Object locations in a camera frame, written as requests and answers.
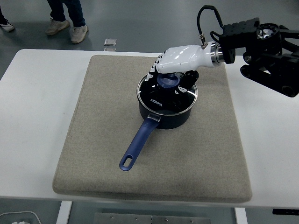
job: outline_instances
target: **sneaker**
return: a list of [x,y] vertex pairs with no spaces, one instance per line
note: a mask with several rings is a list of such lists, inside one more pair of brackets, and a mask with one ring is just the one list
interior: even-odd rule
[[88,27],[82,26],[82,27],[75,27],[73,35],[71,36],[71,42],[72,43],[80,43],[85,39],[86,33],[88,31]]
[[5,24],[0,24],[0,26],[4,29],[5,32],[10,32],[14,30],[14,26],[6,20]]
[[46,35],[54,35],[56,33],[58,33],[59,31],[68,28],[70,26],[70,22],[68,22],[67,20],[60,22],[60,21],[56,21],[54,19],[51,19],[51,24],[48,27],[48,29],[46,30]]

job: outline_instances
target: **pan handle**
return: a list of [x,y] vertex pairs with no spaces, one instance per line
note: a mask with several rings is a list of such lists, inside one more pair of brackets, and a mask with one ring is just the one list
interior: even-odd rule
[[[160,119],[160,117],[157,118],[156,116],[149,115],[143,121],[130,146],[121,159],[120,168],[123,171],[129,171],[132,168],[151,132],[159,125]],[[125,166],[127,159],[130,159],[131,161],[127,166]]]

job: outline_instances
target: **pot lid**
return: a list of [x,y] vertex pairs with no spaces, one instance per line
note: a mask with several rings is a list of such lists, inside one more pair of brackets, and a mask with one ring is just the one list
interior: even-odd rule
[[159,74],[156,79],[146,81],[143,77],[137,87],[139,102],[148,110],[161,115],[177,115],[191,109],[198,90],[194,84],[185,92],[176,91],[184,73]]

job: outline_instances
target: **black cable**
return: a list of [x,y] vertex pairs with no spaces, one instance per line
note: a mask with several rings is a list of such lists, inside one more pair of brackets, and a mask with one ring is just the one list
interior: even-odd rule
[[213,10],[215,12],[215,15],[216,15],[216,18],[217,18],[217,21],[219,23],[219,26],[221,27],[221,29],[223,29],[223,24],[222,24],[222,21],[221,21],[221,17],[219,15],[219,12],[217,11],[217,9],[214,7],[214,6],[203,6],[200,11],[198,12],[198,15],[197,15],[197,29],[198,29],[198,32],[199,34],[201,35],[202,34],[202,31],[201,31],[201,28],[200,28],[200,15],[202,13],[202,11],[204,11],[205,9],[210,9],[210,10]]
[[210,32],[210,35],[211,35],[211,38],[212,38],[215,42],[219,43],[219,40],[217,40],[217,39],[214,37],[214,35],[217,36],[217,37],[219,37],[220,34],[216,33],[215,31],[211,31],[211,32]]

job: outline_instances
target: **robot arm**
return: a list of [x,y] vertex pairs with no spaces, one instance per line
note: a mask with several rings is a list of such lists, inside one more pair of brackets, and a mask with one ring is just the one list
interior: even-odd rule
[[[211,32],[214,42],[206,42],[200,29],[199,19],[204,9],[215,11],[223,29],[221,35]],[[153,84],[159,74],[171,74],[171,77],[175,73],[183,73],[175,90],[175,93],[181,94],[198,79],[198,67],[213,68],[222,62],[234,63],[235,49],[246,48],[243,58],[248,65],[241,67],[244,77],[289,97],[295,97],[299,93],[299,46],[285,40],[299,39],[299,31],[272,23],[260,24],[258,18],[223,26],[219,13],[213,6],[201,8],[197,25],[202,44],[169,48],[155,61],[146,81]],[[282,54],[283,48],[292,53]]]

